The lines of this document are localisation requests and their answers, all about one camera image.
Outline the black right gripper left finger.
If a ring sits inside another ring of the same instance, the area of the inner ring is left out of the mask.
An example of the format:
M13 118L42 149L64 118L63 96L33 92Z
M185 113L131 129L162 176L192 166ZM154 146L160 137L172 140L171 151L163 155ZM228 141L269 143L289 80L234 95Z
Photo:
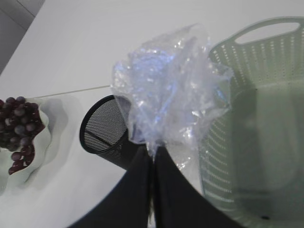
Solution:
M71 228L146 228L150 212L152 161L140 146L111 192Z

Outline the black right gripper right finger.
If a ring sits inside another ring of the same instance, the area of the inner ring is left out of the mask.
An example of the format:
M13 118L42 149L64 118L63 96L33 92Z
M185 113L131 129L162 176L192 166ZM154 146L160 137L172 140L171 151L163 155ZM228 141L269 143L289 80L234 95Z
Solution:
M154 157L154 214L158 228L240 228L187 181L167 149Z

